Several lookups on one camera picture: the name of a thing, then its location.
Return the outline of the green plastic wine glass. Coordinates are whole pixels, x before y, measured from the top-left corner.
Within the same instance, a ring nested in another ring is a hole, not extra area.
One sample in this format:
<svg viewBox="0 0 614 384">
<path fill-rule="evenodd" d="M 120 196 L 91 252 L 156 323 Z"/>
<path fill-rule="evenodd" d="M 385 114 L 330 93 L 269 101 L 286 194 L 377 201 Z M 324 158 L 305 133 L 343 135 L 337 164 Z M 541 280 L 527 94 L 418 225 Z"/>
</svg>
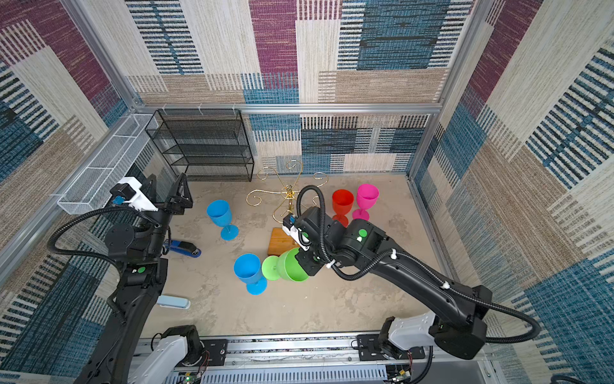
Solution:
<svg viewBox="0 0 614 384">
<path fill-rule="evenodd" d="M 295 283 L 308 280 L 309 275 L 302 269 L 296 259 L 301 249 L 296 247 L 282 253 L 280 256 L 271 255 L 262 262 L 262 274 L 269 281 L 283 279 Z"/>
</svg>

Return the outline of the blue plastic wine glass front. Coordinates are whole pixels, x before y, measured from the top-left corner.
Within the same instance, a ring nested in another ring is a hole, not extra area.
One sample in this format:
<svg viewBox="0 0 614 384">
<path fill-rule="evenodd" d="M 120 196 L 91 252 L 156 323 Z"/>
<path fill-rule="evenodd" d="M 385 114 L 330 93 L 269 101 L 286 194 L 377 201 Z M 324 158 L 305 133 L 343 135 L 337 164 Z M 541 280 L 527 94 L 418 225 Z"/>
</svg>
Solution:
<svg viewBox="0 0 614 384">
<path fill-rule="evenodd" d="M 238 234 L 238 228 L 232 224 L 232 211 L 230 204 L 225 200 L 216 200 L 209 204 L 206 209 L 206 214 L 211 221 L 218 227 L 221 227 L 221 237 L 225 241 L 234 240 Z"/>
</svg>

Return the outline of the blue plastic wine glass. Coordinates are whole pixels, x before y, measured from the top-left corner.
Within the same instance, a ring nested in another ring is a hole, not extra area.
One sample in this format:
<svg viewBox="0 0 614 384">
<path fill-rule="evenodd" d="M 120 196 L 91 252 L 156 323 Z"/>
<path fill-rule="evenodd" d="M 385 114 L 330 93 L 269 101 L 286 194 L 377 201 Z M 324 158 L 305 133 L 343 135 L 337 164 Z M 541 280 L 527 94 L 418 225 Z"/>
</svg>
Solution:
<svg viewBox="0 0 614 384">
<path fill-rule="evenodd" d="M 238 234 L 238 228 L 232 224 L 232 211 L 230 204 L 225 200 L 216 200 L 209 204 L 206 209 L 206 214 L 211 221 L 218 227 L 221 227 L 221 237 L 225 241 L 234 240 Z"/>
<path fill-rule="evenodd" d="M 247 291 L 254 295 L 263 294 L 267 279 L 262 273 L 262 264 L 255 254 L 243 254 L 233 264 L 233 273 L 246 285 Z"/>
</svg>

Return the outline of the red plastic wine glass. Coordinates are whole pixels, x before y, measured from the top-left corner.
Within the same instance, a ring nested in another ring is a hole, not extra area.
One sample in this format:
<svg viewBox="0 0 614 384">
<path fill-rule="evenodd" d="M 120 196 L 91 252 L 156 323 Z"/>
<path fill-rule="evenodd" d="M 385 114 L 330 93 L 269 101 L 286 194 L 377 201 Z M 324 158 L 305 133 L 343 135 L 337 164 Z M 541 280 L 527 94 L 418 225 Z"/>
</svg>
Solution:
<svg viewBox="0 0 614 384">
<path fill-rule="evenodd" d="M 347 214 L 353 208 L 354 196 L 349 190 L 336 190 L 332 195 L 332 203 L 334 209 L 333 220 L 340 222 L 344 227 L 348 227 L 350 221 Z"/>
</svg>

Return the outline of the magenta plastic wine glass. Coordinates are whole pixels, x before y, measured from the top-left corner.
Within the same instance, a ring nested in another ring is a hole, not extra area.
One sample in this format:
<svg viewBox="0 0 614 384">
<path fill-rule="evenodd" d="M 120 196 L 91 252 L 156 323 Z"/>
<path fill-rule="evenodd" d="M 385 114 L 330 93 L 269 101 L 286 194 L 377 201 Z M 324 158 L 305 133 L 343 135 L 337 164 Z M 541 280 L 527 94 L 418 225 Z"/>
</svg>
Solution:
<svg viewBox="0 0 614 384">
<path fill-rule="evenodd" d="M 356 194 L 358 209 L 353 211 L 353 219 L 363 219 L 369 221 L 369 209 L 376 204 L 379 195 L 380 192 L 376 186 L 372 184 L 360 185 Z"/>
</svg>

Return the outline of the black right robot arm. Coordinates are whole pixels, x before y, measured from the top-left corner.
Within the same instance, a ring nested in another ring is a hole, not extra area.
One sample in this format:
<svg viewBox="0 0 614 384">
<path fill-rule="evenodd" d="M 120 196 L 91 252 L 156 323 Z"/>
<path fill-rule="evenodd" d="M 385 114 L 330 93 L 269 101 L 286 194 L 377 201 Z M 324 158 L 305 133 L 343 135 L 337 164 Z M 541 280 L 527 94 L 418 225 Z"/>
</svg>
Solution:
<svg viewBox="0 0 614 384">
<path fill-rule="evenodd" d="M 484 317 L 492 291 L 465 286 L 405 252 L 382 229 L 358 219 L 344 227 L 312 207 L 301 216 L 284 217 L 284 232 L 300 244 L 297 260 L 309 276 L 326 264 L 356 267 L 392 283 L 427 307 L 423 315 L 385 320 L 376 350 L 401 359 L 414 347 L 439 347 L 453 357 L 473 359 L 486 343 Z"/>
</svg>

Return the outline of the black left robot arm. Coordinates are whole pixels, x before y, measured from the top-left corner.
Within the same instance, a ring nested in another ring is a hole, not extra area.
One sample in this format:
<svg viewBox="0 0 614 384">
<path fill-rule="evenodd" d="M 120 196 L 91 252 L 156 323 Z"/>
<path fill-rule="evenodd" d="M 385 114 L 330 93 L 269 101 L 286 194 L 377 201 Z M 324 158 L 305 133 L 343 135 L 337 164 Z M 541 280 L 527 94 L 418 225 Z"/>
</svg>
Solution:
<svg viewBox="0 0 614 384">
<path fill-rule="evenodd" d="M 142 192 L 134 178 L 121 179 L 110 190 L 113 205 L 143 214 L 146 226 L 116 224 L 107 232 L 105 245 L 111 261 L 119 265 L 119 281 L 109 297 L 112 310 L 78 383 L 126 383 L 133 353 L 146 320 L 166 284 L 172 244 L 170 223 L 193 207 L 188 178 L 180 174 L 161 203 Z"/>
</svg>

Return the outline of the wooden rack base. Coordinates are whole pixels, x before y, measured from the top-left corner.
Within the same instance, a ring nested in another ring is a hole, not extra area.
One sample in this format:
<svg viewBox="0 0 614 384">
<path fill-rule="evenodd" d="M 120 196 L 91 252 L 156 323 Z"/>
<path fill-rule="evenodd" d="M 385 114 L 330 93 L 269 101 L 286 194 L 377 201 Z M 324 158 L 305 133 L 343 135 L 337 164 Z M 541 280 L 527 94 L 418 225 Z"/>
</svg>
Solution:
<svg viewBox="0 0 614 384">
<path fill-rule="evenodd" d="M 299 245 L 282 228 L 276 227 L 272 230 L 267 255 L 280 256 L 284 252 L 297 247 Z"/>
</svg>

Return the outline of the black mesh shelf rack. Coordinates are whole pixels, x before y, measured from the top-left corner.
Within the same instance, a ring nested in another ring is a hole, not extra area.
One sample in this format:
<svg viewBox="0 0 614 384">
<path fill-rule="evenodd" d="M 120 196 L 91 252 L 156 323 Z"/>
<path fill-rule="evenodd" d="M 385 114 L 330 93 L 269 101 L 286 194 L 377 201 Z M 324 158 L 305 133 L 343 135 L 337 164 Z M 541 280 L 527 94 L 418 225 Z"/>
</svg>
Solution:
<svg viewBox="0 0 614 384">
<path fill-rule="evenodd" d="M 190 181 L 252 180 L 254 153 L 237 110 L 158 109 L 146 133 L 174 174 Z"/>
</svg>

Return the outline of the light blue flat case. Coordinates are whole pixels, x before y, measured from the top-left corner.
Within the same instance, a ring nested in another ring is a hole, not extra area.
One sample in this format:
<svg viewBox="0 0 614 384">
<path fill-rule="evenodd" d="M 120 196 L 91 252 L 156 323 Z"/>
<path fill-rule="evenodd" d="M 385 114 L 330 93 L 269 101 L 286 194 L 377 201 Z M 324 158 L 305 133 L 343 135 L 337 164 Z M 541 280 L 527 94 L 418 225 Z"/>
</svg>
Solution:
<svg viewBox="0 0 614 384">
<path fill-rule="evenodd" d="M 189 299 L 182 297 L 161 295 L 158 297 L 157 305 L 168 309 L 188 310 L 191 302 Z"/>
</svg>

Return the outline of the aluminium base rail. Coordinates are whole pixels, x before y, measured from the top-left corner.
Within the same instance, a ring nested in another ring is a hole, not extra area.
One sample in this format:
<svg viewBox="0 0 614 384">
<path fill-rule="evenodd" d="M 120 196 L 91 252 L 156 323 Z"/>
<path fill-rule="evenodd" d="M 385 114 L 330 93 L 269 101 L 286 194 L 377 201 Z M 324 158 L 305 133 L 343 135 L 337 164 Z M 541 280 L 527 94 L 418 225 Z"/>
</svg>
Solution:
<svg viewBox="0 0 614 384">
<path fill-rule="evenodd" d="M 209 336 L 206 366 L 178 366 L 165 383 L 502 383 L 489 355 L 461 360 L 417 347 L 392 360 L 375 348 L 377 332 Z"/>
</svg>

